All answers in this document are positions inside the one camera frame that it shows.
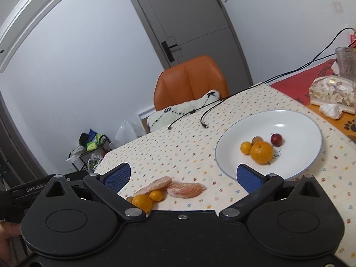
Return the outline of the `person's left hand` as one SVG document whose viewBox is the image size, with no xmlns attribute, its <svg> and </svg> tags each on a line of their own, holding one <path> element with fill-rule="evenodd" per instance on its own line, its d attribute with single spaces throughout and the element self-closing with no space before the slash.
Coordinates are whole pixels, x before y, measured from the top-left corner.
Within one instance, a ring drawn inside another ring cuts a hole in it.
<svg viewBox="0 0 356 267">
<path fill-rule="evenodd" d="M 10 238 L 21 235 L 20 224 L 1 222 L 1 261 L 6 266 L 13 266 L 10 252 Z"/>
</svg>

